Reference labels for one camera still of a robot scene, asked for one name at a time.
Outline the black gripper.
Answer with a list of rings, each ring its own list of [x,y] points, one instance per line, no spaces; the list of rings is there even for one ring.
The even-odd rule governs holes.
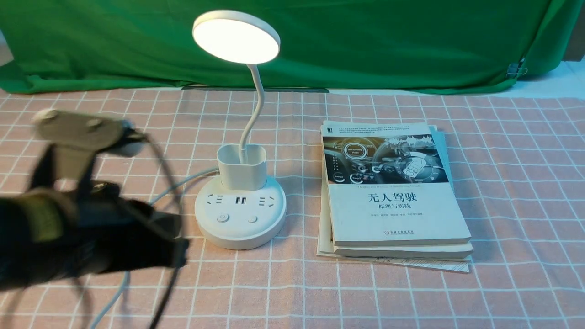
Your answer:
[[[123,198],[117,183],[95,181],[77,210],[79,218],[64,229],[60,244],[83,252],[83,274],[186,264],[190,243],[181,237],[180,215]]]

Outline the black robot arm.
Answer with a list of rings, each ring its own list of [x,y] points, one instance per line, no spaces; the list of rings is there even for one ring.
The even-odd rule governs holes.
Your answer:
[[[189,241],[178,215],[124,199],[99,181],[76,190],[39,187],[1,199],[1,289],[151,267],[183,267]]]

